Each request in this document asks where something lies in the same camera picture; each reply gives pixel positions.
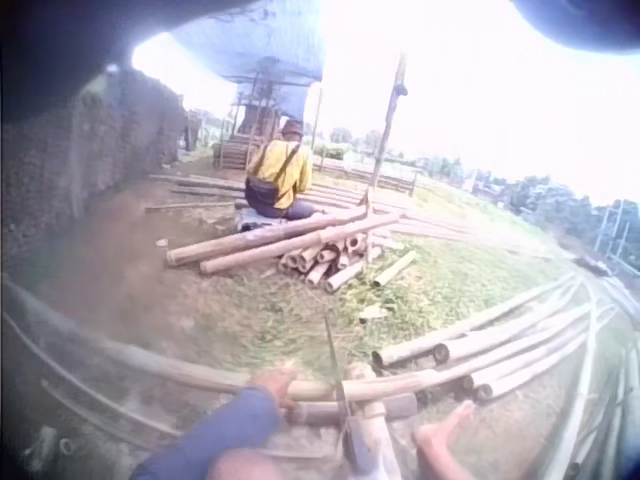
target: person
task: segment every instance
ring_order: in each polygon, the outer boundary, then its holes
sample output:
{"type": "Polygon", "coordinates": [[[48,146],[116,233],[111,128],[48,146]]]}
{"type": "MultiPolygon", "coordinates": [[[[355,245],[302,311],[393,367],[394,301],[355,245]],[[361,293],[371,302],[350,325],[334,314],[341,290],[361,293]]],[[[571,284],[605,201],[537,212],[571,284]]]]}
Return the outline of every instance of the person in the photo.
{"type": "Polygon", "coordinates": [[[245,198],[264,217],[300,220],[316,211],[296,198],[311,187],[313,160],[309,150],[300,145],[300,122],[287,120],[281,135],[282,140],[267,144],[249,165],[245,198]]]}
{"type": "MultiPolygon", "coordinates": [[[[295,378],[290,369],[256,373],[250,386],[198,423],[175,445],[140,464],[131,480],[284,480],[278,466],[259,448],[275,432],[280,409],[294,403],[287,398],[295,378]]],[[[453,430],[473,411],[465,402],[446,420],[424,425],[414,442],[426,461],[430,479],[473,480],[448,449],[453,430]]]]}

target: tarp roof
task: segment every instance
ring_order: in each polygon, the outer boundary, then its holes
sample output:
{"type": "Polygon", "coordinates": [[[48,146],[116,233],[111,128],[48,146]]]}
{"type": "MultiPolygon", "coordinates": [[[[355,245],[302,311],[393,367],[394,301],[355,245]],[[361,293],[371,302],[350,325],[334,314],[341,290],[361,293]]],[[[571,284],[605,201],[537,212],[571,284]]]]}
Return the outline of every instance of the tarp roof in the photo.
{"type": "Polygon", "coordinates": [[[209,70],[250,93],[260,78],[293,84],[274,90],[276,106],[302,119],[309,86],[322,80],[325,40],[323,0],[259,0],[225,14],[201,18],[171,32],[209,70]]]}

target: brick wall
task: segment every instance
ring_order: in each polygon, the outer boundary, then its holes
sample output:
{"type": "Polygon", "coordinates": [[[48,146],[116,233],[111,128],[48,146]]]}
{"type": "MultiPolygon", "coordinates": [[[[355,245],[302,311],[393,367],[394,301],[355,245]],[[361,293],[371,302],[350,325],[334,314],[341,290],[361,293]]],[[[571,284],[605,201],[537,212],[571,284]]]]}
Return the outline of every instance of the brick wall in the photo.
{"type": "Polygon", "coordinates": [[[2,132],[2,259],[24,258],[86,202],[177,157],[178,96],[136,70],[105,73],[74,99],[2,132]]]}

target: dark pants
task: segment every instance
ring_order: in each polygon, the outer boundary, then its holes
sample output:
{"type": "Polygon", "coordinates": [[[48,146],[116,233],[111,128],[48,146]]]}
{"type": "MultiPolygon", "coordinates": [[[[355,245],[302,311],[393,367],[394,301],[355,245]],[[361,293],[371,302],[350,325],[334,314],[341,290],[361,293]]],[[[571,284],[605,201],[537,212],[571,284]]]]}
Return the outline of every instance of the dark pants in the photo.
{"type": "Polygon", "coordinates": [[[273,205],[261,202],[251,189],[245,190],[244,197],[247,199],[249,206],[263,217],[302,220],[303,218],[309,218],[316,212],[313,205],[302,200],[294,200],[291,206],[286,209],[276,208],[273,205]]]}

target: blue sleeve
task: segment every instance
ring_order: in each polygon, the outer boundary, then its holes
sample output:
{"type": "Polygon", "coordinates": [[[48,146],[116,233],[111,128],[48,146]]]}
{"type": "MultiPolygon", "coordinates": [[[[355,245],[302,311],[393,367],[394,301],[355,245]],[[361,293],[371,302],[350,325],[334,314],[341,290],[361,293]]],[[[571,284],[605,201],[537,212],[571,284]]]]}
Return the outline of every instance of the blue sleeve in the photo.
{"type": "Polygon", "coordinates": [[[246,388],[177,445],[139,465],[131,480],[204,480],[213,460],[228,450],[263,446],[279,423],[275,399],[260,388],[246,388]]]}

